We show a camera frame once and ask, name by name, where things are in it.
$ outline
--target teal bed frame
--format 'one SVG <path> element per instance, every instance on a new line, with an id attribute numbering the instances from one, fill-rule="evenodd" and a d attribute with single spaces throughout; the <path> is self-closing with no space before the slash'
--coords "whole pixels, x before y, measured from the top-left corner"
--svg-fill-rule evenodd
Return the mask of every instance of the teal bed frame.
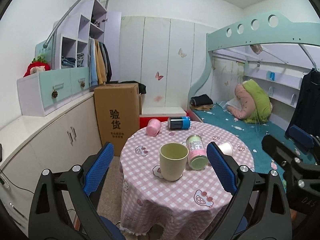
<path id="1" fill-rule="evenodd" d="M 278 18 L 278 25 L 271 27 L 272 16 Z M 254 22 L 259 21 L 259 28 L 254 30 Z M 319 23 L 294 23 L 278 11 L 261 13 L 245 18 L 213 33 L 207 34 L 206 64 L 200 79 L 191 86 L 188 102 L 196 92 L 205 84 L 212 69 L 211 52 L 218 49 L 227 49 L 253 44 L 267 43 L 294 43 L 320 46 Z"/>

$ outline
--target white cup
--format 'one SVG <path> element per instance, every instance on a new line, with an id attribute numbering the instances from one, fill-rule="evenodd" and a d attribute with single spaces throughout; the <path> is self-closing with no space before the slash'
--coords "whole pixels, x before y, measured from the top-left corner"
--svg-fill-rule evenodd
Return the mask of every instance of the white cup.
<path id="1" fill-rule="evenodd" d="M 223 154 L 233 156 L 233 148 L 230 143 L 223 143 L 218 145 L 218 147 L 223 152 Z"/>
<path id="2" fill-rule="evenodd" d="M 181 178 L 188 159 L 188 149 L 180 143 L 167 143 L 160 148 L 161 174 L 167 181 Z"/>

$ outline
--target strawberry plush toy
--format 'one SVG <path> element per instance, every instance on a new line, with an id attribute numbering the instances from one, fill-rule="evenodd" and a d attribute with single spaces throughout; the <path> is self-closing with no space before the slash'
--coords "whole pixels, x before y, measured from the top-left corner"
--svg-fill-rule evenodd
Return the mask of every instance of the strawberry plush toy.
<path id="1" fill-rule="evenodd" d="M 34 58 L 32 63 L 28 66 L 27 71 L 23 77 L 31 75 L 33 73 L 41 72 L 41 71 L 48 71 L 50 70 L 50 66 L 48 62 L 44 59 L 43 56 L 38 56 L 37 59 Z"/>

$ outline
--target teal bed sheet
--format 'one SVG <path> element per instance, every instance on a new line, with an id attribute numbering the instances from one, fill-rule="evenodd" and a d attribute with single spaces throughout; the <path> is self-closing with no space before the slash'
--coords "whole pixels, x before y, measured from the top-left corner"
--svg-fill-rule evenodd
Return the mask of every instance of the teal bed sheet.
<path id="1" fill-rule="evenodd" d="M 286 185 L 283 179 L 284 170 L 262 149 L 261 141 L 266 134 L 271 134 L 277 140 L 284 143 L 286 147 L 295 152 L 297 157 L 301 158 L 305 163 L 315 163 L 312 154 L 299 149 L 291 139 L 286 139 L 284 137 L 285 131 L 270 121 L 265 124 L 245 123 L 242 120 L 236 119 L 218 104 L 215 104 L 210 111 L 194 110 L 193 112 L 203 122 L 223 128 L 239 137 L 247 145 L 253 156 L 255 172 L 268 173 L 270 170 L 277 170 L 284 187 Z"/>

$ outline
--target table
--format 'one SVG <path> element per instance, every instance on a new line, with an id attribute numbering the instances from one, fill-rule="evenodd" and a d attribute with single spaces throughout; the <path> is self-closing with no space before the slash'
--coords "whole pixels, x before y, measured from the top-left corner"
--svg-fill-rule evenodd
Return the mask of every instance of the table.
<path id="1" fill-rule="evenodd" d="M 163 122 L 156 137 L 146 135 L 143 128 L 127 140 L 121 152 L 121 229 L 145 235 L 152 226 L 160 224 L 164 227 L 161 240 L 172 240 L 176 235 L 195 240 L 204 238 L 218 222 L 231 194 L 224 191 L 211 166 L 192 171 L 186 165 L 176 182 L 168 182 L 161 176 L 160 147 L 170 142 L 185 145 L 193 134 L 202 136 L 204 146 L 211 141 L 218 145 L 229 142 L 236 162 L 254 169 L 247 146 L 220 127 L 192 121 L 189 130 L 170 131 L 167 122 Z"/>

